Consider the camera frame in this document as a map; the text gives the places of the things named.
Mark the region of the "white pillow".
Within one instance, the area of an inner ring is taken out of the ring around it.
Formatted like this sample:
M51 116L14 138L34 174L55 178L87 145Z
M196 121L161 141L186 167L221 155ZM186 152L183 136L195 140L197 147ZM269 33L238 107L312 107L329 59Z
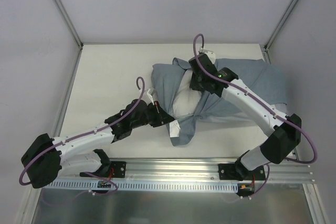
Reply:
M194 115L196 107L201 99L201 92L190 88L192 80L192 70L184 72L180 86L173 100L173 117L175 120L169 124L170 138L179 137L180 124Z

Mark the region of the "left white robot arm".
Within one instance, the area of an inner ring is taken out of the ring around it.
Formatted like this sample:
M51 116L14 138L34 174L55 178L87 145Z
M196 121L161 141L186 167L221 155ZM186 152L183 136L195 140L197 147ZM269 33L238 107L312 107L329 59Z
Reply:
M129 137L132 130L138 127L159 127L174 120L158 101L146 103L138 99L86 132L65 137L42 134L21 157L24 170L19 183L38 189L49 185L59 176L94 174L103 177L110 170L110 161L99 148L101 145Z

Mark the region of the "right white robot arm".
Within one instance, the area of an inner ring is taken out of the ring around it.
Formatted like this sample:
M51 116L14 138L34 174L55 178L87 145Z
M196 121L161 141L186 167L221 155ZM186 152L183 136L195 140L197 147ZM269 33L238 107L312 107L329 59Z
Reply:
M246 151L224 173L230 179L245 180L262 165L280 164L301 141L299 128L301 118L272 107L251 91L242 79L230 69L220 70L201 53L189 60L193 75L191 89L207 91L230 102L252 119L267 136L267 139L252 150Z

